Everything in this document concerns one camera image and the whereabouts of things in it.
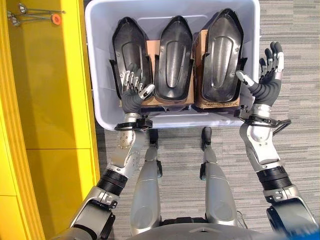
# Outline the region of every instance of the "storage bin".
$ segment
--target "storage bin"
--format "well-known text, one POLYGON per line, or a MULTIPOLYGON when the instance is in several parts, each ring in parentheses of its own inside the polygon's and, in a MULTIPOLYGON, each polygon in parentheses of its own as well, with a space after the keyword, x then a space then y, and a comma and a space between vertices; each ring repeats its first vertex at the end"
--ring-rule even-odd
MULTIPOLYGON (((124 119, 119 107, 112 68, 114 59, 112 35, 118 21, 131 17, 137 21, 150 40, 160 39, 170 19, 182 15, 188 21, 192 34, 199 32, 212 16, 222 9, 231 8, 241 22, 244 38, 242 57, 247 58, 244 71, 258 79, 260 5, 258 0, 93 0, 85 10, 91 81, 95 116, 105 129, 113 130, 124 119)), ((241 88, 240 104, 251 105, 253 97, 241 88)), ((149 117, 154 128, 197 126, 239 126, 233 117, 235 108, 199 112, 193 108, 180 112, 152 112, 149 117)))

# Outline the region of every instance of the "robot forearm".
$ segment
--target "robot forearm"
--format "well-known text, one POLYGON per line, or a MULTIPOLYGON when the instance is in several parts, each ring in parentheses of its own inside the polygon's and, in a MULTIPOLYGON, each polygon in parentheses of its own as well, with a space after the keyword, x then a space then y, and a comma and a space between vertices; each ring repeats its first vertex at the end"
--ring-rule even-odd
MULTIPOLYGON (((267 119, 270 112, 270 106, 254 104, 250 114, 267 119)), ((301 231, 301 228, 303 231, 310 231, 317 227, 317 223, 280 161, 272 142, 272 129, 267 123, 265 126, 261 124, 263 125, 254 121, 252 125, 244 123, 240 127, 240 136, 245 143, 250 163, 263 186, 263 195, 272 204, 267 209, 271 226, 287 235, 301 231)))
MULTIPOLYGON (((125 123, 135 123, 140 117, 137 113, 127 113, 125 123)), ((83 201, 69 228, 54 240, 106 240, 111 232, 115 209, 120 193, 132 176, 140 160, 143 133, 138 130, 122 128, 118 132, 117 146, 96 186, 83 201)))

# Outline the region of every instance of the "cable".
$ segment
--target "cable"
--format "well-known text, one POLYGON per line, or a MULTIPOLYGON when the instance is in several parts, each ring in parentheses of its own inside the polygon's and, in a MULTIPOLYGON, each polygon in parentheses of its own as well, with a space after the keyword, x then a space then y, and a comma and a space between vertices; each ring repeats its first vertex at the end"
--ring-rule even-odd
POLYGON ((240 223, 241 227, 244 228, 244 229, 248 229, 248 226, 247 226, 247 224, 246 224, 246 221, 245 221, 245 219, 244 219, 244 216, 243 216, 242 212, 240 212, 240 211, 238 211, 238 210, 237 210, 237 212, 240 214, 241 220, 242 220, 242 222, 243 222, 243 225, 242 225, 242 223, 241 223, 240 220, 238 219, 238 222, 240 223))

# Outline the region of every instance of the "yellow panel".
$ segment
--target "yellow panel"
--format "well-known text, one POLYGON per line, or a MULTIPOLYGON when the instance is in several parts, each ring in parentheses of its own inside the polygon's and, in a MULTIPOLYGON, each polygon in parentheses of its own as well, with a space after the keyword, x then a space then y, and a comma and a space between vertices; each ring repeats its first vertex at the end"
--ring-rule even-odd
MULTIPOLYGON (((67 11, 63 17, 63 40, 65 51, 65 59, 67 64, 67 74, 69 79, 72 77, 72 81, 78 81, 83 79, 85 103, 87 107, 87 119, 89 129, 89 139, 91 143, 91 155, 92 155, 92 169, 93 176, 96 181, 99 180, 99 162, 98 162, 98 150, 95 130, 94 108, 93 98, 91 93, 91 79, 89 74, 89 58, 88 50, 86 46, 86 30, 85 30, 85 13, 84 13, 84 1, 83 0, 62 0, 61 9, 67 11)), ((71 86, 77 86, 76 82, 69 81, 71 86)), ((72 105, 78 105, 78 97, 74 95, 71 97, 72 105)))
MULTIPOLYGON (((59 0, 23 3, 28 8, 61 9, 59 0)), ((72 5, 77 9, 77 1, 73 0, 72 5)), ((10 3, 10 7, 10 11, 17 12, 17 4, 10 3)), ((27 149, 91 148, 80 39, 79 33, 74 34, 80 29, 73 28, 68 36, 73 44, 66 46, 63 28, 68 25, 68 18, 74 16, 71 9, 64 10, 60 26, 50 21, 9 25, 15 87, 27 149), (67 59, 66 52, 73 56, 67 59)))
POLYGON ((0 239, 26 240, 16 196, 0 196, 0 239))
POLYGON ((5 136, 3 132, 3 126, 0 116, 0 195, 7 195, 7 196, 15 196, 16 190, 14 186, 14 181, 11 175, 11 169, 9 165, 9 158, 5 143, 5 136))
POLYGON ((27 150, 46 239, 68 227, 94 184, 90 149, 27 150))
POLYGON ((12 231, 14 229, 16 232, 11 234, 20 235, 21 225, 23 225, 25 238, 29 240, 42 240, 44 239, 44 233, 40 222, 33 184, 31 182, 18 110, 5 0, 0 0, 0 86, 0 125, 2 128, 2 140, 4 140, 6 157, 11 169, 11 177, 16 192, 16 197, 7 196, 8 198, 1 198, 3 201, 12 199, 12 201, 18 204, 18 207, 17 205, 12 206, 11 212, 10 204, 0 202, 0 213, 8 215, 5 216, 6 218, 2 218, 1 222, 11 222, 12 225, 16 225, 19 229, 16 230, 10 227, 7 222, 3 222, 1 227, 5 228, 4 231, 6 233, 8 230, 12 231))

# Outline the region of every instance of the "metal hook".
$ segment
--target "metal hook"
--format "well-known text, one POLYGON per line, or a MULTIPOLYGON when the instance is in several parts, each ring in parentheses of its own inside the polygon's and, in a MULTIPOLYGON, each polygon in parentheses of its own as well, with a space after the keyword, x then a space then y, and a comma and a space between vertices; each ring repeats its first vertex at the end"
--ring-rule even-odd
POLYGON ((27 8, 26 5, 23 3, 19 3, 18 5, 20 13, 23 15, 27 14, 29 10, 31 11, 39 11, 39 12, 46 12, 46 13, 60 13, 60 14, 65 14, 65 11, 59 11, 59 10, 47 10, 47 9, 39 9, 39 8, 27 8))

